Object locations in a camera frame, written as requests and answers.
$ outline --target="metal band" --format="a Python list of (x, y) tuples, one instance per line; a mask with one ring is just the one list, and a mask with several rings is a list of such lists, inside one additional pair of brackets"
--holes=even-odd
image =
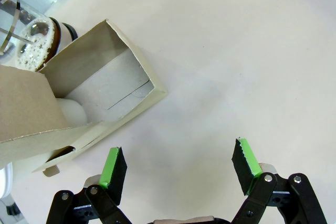
[(16, 23), (19, 19), (19, 15), (20, 15), (20, 0), (16, 0), (16, 9), (15, 9), (15, 12), (14, 12), (14, 16), (13, 16), (13, 21), (12, 21), (12, 25), (8, 31), (8, 34), (5, 38), (5, 41), (2, 43), (2, 46), (0, 47), (0, 55), (2, 55), (5, 51), (5, 48), (7, 47), (8, 43), (9, 43), (9, 40), (11, 39), (12, 37), (12, 34), (15, 30), (15, 26), (16, 26)]

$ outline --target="white lid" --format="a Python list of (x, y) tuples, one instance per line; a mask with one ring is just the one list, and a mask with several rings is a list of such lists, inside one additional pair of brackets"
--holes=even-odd
[(0, 199), (5, 198), (11, 192), (13, 184), (13, 166), (7, 164), (0, 170)]

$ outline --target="cardboard box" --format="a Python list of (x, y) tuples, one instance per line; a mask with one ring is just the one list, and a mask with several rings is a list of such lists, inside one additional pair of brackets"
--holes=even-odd
[[(0, 95), (0, 167), (13, 162), (20, 173), (74, 158), (166, 90), (141, 51), (105, 20), (40, 73), (0, 66)], [(79, 102), (89, 123), (69, 127), (55, 97)]]

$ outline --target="white table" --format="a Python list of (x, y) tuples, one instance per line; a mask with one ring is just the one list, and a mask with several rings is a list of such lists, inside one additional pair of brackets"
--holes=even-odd
[[(305, 173), (336, 221), (335, 0), (60, 0), (48, 15), (80, 34), (110, 19), (169, 94), (60, 174), (17, 183), (29, 223), (46, 221), (57, 191), (77, 193), (101, 173), (114, 146), (128, 164), (120, 208), (133, 223), (232, 220), (244, 201), (230, 160), (238, 136), (281, 176)], [(283, 220), (268, 208), (261, 223)]]

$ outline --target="green tape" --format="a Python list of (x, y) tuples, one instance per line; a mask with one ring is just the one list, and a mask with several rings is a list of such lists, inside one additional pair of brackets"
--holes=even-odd
[(259, 177), (260, 174), (262, 174), (260, 165), (255, 157), (255, 155), (252, 152), (252, 149), (250, 145), (248, 144), (247, 140), (245, 138), (238, 139), (240, 142), (240, 146), (242, 147), (243, 154), (245, 156), (245, 159), (247, 161), (247, 164), (251, 170), (251, 173), (254, 177)]
[(111, 182), (112, 173), (116, 165), (117, 157), (119, 153), (119, 148), (111, 148), (109, 155), (106, 159), (104, 169), (101, 173), (99, 185), (107, 189), (108, 184)]

